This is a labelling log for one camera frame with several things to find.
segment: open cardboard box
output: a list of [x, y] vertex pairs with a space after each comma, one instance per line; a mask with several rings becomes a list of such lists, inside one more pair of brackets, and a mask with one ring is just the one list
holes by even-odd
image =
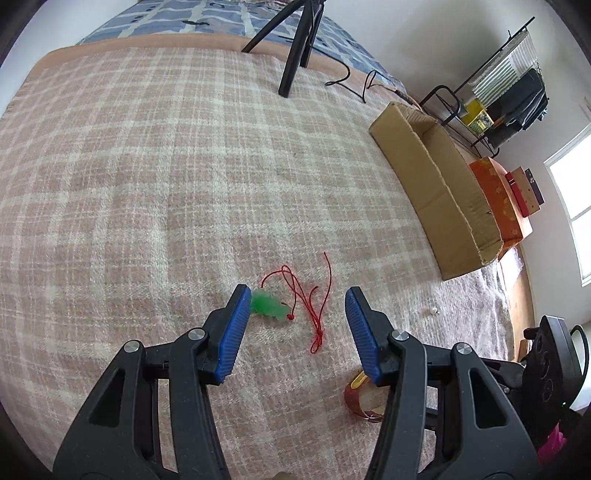
[[369, 127], [423, 224], [444, 280], [490, 264], [502, 248], [491, 208], [437, 121], [390, 103]]

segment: metal screw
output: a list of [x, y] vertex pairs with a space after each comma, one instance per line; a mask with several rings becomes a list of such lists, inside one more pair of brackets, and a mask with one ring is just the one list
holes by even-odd
[[456, 350], [462, 355], [468, 355], [469, 353], [472, 353], [472, 347], [463, 342], [456, 345]]
[[392, 338], [394, 340], [398, 340], [399, 342], [403, 342], [405, 340], [408, 340], [408, 337], [409, 337], [408, 332], [406, 330], [398, 330], [398, 329], [392, 330], [392, 333], [390, 335], [392, 335]]
[[130, 340], [124, 345], [123, 350], [127, 353], [137, 352], [139, 350], [139, 342], [137, 340]]
[[202, 328], [194, 328], [189, 331], [189, 338], [191, 340], [201, 340], [203, 337], [205, 337], [205, 330]]

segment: tripod leg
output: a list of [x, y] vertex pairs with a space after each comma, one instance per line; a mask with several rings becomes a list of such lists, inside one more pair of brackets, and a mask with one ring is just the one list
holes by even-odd
[[287, 4], [283, 10], [281, 10], [277, 15], [269, 20], [269, 23], [265, 25], [261, 31], [254, 36], [254, 38], [248, 42], [246, 47], [242, 49], [243, 53], [249, 53], [256, 45], [265, 38], [269, 33], [271, 33], [275, 28], [279, 26], [281, 22], [283, 22], [287, 17], [289, 17], [293, 12], [295, 12], [299, 7], [304, 5], [306, 0], [294, 0]]
[[314, 3], [314, 30], [310, 32], [309, 40], [306, 42], [306, 47], [304, 48], [304, 53], [302, 54], [300, 60], [300, 67], [306, 68], [308, 66], [310, 54], [312, 53], [312, 45], [314, 45], [314, 40], [316, 40], [316, 34], [318, 33], [318, 27], [320, 26], [320, 20], [322, 20], [323, 12], [324, 2], [318, 5], [318, 10], [316, 9], [316, 3]]
[[290, 54], [287, 57], [283, 77], [279, 85], [279, 95], [287, 98], [290, 94], [291, 84], [296, 76], [297, 68], [300, 66], [301, 55], [308, 42], [308, 35], [312, 28], [312, 8], [308, 3], [304, 5], [304, 11], [301, 14], [300, 23], [295, 31], [294, 41], [291, 44]]

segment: wooden floor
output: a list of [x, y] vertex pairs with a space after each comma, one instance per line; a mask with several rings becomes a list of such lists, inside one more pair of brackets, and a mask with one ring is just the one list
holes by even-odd
[[515, 342], [515, 358], [519, 352], [519, 344], [523, 340], [523, 330], [535, 327], [534, 303], [531, 299], [530, 280], [527, 276], [527, 269], [524, 266], [517, 281], [507, 292], [507, 301], [509, 303], [509, 314], [513, 324], [513, 336]]

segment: window frame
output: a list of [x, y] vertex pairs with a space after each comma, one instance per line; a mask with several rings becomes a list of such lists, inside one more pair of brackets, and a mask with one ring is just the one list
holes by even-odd
[[579, 253], [579, 247], [577, 246], [577, 241], [574, 237], [574, 230], [573, 230], [573, 222], [581, 218], [586, 213], [591, 212], [591, 205], [589, 205], [585, 210], [578, 213], [575, 217], [571, 218], [569, 214], [569, 209], [566, 206], [566, 202], [564, 201], [564, 197], [562, 196], [562, 192], [560, 191], [560, 187], [556, 183], [556, 179], [552, 174], [552, 170], [550, 167], [554, 165], [556, 162], [560, 161], [563, 157], [568, 155], [571, 150], [575, 149], [583, 140], [587, 137], [591, 136], [591, 124], [583, 129], [581, 133], [579, 133], [576, 137], [574, 137], [569, 143], [567, 143], [563, 148], [558, 150], [554, 155], [552, 155], [548, 160], [544, 162], [546, 169], [548, 170], [548, 174], [552, 179], [552, 183], [554, 184], [554, 188], [558, 192], [558, 196], [560, 198], [560, 202], [562, 203], [562, 207], [564, 209], [564, 213], [566, 215], [567, 220], [569, 221], [569, 228], [570, 228], [570, 236], [573, 238], [574, 249], [577, 252], [577, 262], [579, 263], [579, 274], [581, 276], [581, 285], [583, 287], [591, 284], [591, 273], [588, 273], [587, 276], [583, 274], [583, 266], [581, 265], [581, 255]]

